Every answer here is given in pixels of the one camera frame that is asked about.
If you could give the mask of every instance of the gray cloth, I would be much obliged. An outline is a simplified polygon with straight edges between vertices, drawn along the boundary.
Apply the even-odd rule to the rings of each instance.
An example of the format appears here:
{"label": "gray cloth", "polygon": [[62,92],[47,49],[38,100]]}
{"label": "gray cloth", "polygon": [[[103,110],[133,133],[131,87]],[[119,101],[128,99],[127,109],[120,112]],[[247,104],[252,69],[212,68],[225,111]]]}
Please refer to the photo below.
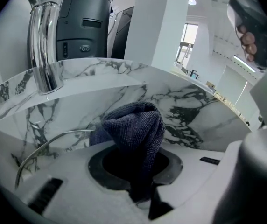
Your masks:
{"label": "gray cloth", "polygon": [[134,182],[141,183],[150,178],[164,133],[165,125],[156,106],[150,102],[133,102],[105,115],[91,133],[89,143],[113,140],[120,154],[126,157],[123,162],[130,162],[120,165],[131,167],[129,172]]}

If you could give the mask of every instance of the ceiling light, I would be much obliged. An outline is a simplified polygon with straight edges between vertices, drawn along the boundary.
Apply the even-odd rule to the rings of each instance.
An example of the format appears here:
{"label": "ceiling light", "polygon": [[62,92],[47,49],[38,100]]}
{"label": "ceiling light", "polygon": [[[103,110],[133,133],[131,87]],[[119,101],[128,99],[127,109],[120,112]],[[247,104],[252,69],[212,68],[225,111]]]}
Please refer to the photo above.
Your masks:
{"label": "ceiling light", "polygon": [[250,67],[247,63],[245,63],[243,60],[241,60],[240,58],[238,58],[237,56],[234,56],[233,58],[235,58],[236,60],[238,60],[239,62],[243,63],[247,68],[249,68],[252,72],[256,72],[252,67]]}
{"label": "ceiling light", "polygon": [[195,0],[189,0],[189,4],[192,5],[192,6],[194,6],[194,5],[197,4],[197,2]]}

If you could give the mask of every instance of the chrome faucet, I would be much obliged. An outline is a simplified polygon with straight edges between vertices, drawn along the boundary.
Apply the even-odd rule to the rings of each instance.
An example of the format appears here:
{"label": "chrome faucet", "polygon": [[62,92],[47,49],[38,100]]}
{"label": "chrome faucet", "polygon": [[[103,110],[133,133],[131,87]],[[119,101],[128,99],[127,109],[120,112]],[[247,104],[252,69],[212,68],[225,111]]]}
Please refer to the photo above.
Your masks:
{"label": "chrome faucet", "polygon": [[40,94],[63,86],[56,66],[56,26],[63,0],[29,0],[32,11],[29,25],[29,55]]}
{"label": "chrome faucet", "polygon": [[183,63],[185,58],[189,58],[190,48],[191,48],[191,44],[189,43],[189,45],[188,45],[188,47],[187,47],[187,49],[185,51],[185,54],[184,54],[184,56],[183,56],[183,58],[181,60],[181,64]]}

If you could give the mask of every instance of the marble sink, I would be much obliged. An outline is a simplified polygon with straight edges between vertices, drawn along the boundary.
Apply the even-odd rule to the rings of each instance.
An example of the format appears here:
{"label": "marble sink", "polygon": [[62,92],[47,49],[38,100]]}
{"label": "marble sink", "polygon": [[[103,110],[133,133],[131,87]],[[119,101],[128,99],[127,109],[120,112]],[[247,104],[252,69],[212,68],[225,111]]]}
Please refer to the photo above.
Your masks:
{"label": "marble sink", "polygon": [[[209,88],[140,63],[105,58],[58,62],[64,86],[39,95],[33,71],[0,85],[0,185],[14,189],[18,166],[38,147],[63,132],[93,129],[101,117],[134,101],[154,103],[166,125],[164,142],[224,152],[242,140],[249,127]],[[30,162],[31,175],[46,159],[86,147],[83,134],[72,134],[60,150],[47,148]]]}

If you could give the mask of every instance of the white wall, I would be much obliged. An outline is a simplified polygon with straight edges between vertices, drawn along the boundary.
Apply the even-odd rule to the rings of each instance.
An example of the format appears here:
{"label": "white wall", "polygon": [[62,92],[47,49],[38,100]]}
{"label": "white wall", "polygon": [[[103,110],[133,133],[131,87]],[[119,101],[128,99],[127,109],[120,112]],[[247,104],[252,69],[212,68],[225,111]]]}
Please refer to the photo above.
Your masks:
{"label": "white wall", "polygon": [[170,71],[186,21],[187,7],[188,0],[137,0],[125,59]]}
{"label": "white wall", "polygon": [[253,86],[247,82],[244,91],[235,104],[235,107],[249,121],[251,130],[255,130],[259,128],[260,122],[258,120],[259,109],[250,94],[250,90],[252,88]]}
{"label": "white wall", "polygon": [[0,84],[28,69],[30,12],[28,0],[10,0],[0,13]]}
{"label": "white wall", "polygon": [[223,57],[218,56],[215,53],[210,55],[210,70],[209,76],[207,77],[208,81],[217,86],[225,71],[227,64],[228,61],[225,60]]}
{"label": "white wall", "polygon": [[193,23],[194,21],[198,21],[199,19],[205,19],[205,23],[208,26],[209,33],[209,48],[210,53],[212,53],[213,47],[213,37],[214,37],[214,29],[215,29],[215,20],[213,19],[212,12],[212,3],[211,0],[196,0],[197,4],[195,6],[189,6],[188,9],[188,22]]}
{"label": "white wall", "polygon": [[247,81],[237,72],[226,66],[225,71],[216,85],[216,90],[222,96],[235,104],[243,92]]}
{"label": "white wall", "polygon": [[199,81],[206,83],[210,76],[209,33],[206,19],[198,22],[198,31],[193,51],[190,55],[187,70],[196,70]]}

